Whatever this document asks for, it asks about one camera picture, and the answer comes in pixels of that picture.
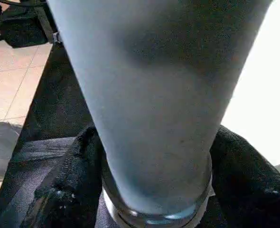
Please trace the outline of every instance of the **tile grout line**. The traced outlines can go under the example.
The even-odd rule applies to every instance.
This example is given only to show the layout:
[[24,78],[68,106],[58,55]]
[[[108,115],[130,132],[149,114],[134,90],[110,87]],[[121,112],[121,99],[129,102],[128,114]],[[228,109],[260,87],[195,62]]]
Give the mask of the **tile grout line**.
[[45,65],[28,66],[28,67],[15,68],[15,69],[11,69],[11,70],[0,70],[0,72],[7,72],[7,71],[13,71],[13,70],[22,70],[22,69],[30,69],[30,68],[44,67],[44,66],[45,66]]
[[16,91],[16,94],[14,95],[14,97],[13,97],[11,103],[10,103],[10,106],[9,106],[7,112],[6,112],[6,115],[5,115],[4,119],[6,119],[8,113],[9,113],[9,110],[10,110],[10,108],[11,108],[11,106],[12,106],[12,103],[13,103],[13,101],[15,100],[15,98],[16,98],[16,96],[17,96],[17,94],[18,94],[19,89],[21,88],[21,85],[22,85],[22,83],[23,83],[23,81],[24,81],[24,79],[25,79],[25,76],[26,76],[26,74],[27,74],[27,72],[28,72],[28,70],[29,70],[29,66],[30,66],[30,64],[32,63],[32,61],[33,61],[33,59],[34,59],[34,57],[35,57],[35,55],[36,55],[38,49],[39,49],[39,47],[37,47],[37,49],[36,49],[36,51],[35,51],[33,57],[31,58],[30,63],[28,64],[27,70],[25,71],[25,74],[24,74],[24,76],[23,76],[23,78],[22,78],[22,80],[21,80],[21,83],[20,83],[20,85],[19,85],[17,91]]

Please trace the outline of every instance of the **black bag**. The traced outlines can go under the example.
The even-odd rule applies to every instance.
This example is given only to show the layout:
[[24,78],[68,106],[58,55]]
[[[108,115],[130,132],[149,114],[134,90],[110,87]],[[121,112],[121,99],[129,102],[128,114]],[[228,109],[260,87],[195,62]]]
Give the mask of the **black bag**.
[[13,48],[47,43],[33,8],[10,6],[0,16],[0,34]]

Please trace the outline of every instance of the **tiled floor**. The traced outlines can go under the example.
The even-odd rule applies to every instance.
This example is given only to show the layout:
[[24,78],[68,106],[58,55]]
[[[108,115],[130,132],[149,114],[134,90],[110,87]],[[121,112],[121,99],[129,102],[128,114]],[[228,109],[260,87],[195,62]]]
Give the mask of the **tiled floor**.
[[12,49],[0,42],[0,121],[23,124],[50,44]]

